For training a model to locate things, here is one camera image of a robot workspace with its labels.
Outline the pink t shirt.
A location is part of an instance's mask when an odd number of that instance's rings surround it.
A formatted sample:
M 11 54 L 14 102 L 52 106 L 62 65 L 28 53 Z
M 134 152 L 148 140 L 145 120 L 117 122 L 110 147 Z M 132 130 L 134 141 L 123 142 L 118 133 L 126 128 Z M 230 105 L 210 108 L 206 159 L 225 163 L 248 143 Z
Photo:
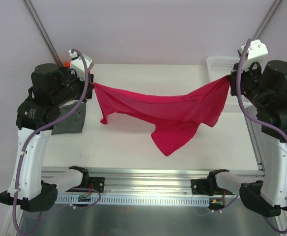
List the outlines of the pink t shirt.
M 101 123 L 107 124 L 109 115 L 119 113 L 154 124 L 151 138 L 165 156 L 188 143 L 201 124 L 216 125 L 229 87 L 226 76 L 189 94 L 176 96 L 146 95 L 94 84 L 103 116 Z

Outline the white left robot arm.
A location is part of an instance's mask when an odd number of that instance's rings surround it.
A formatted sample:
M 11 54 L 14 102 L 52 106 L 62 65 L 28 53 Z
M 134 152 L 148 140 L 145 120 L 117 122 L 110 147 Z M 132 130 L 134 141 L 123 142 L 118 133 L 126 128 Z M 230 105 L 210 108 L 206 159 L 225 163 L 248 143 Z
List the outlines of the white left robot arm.
M 9 188 L 0 193 L 0 203 L 28 212 L 48 211 L 57 196 L 70 189 L 89 187 L 89 172 L 69 167 L 50 181 L 41 179 L 47 143 L 53 128 L 68 119 L 91 97 L 94 75 L 82 80 L 74 69 L 42 64 L 31 74 L 28 97 L 17 109 L 18 152 Z

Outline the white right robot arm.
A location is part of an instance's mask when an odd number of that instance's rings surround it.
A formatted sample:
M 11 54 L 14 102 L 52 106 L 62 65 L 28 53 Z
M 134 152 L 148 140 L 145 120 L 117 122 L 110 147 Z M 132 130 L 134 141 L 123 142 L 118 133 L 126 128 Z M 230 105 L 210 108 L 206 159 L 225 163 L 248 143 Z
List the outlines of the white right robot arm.
M 226 169 L 208 174 L 212 196 L 226 189 L 239 195 L 243 205 L 264 217 L 287 211 L 287 62 L 272 60 L 261 68 L 253 63 L 241 75 L 241 93 L 257 110 L 264 147 L 264 180 L 249 182 Z

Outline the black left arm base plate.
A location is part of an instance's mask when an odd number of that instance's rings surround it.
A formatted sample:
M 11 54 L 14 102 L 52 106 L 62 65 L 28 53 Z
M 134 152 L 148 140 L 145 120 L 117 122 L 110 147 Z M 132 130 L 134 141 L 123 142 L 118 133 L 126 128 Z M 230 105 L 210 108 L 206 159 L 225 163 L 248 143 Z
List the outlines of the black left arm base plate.
M 100 193 L 104 192 L 105 178 L 104 177 L 89 177 L 83 187 L 97 190 Z

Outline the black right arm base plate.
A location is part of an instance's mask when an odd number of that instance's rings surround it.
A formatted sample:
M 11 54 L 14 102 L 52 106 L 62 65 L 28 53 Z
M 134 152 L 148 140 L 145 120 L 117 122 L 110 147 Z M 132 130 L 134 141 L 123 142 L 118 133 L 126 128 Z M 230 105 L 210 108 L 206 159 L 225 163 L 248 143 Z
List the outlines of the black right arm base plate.
M 234 195 L 232 192 L 219 188 L 215 180 L 212 179 L 191 179 L 191 190 L 193 195 Z

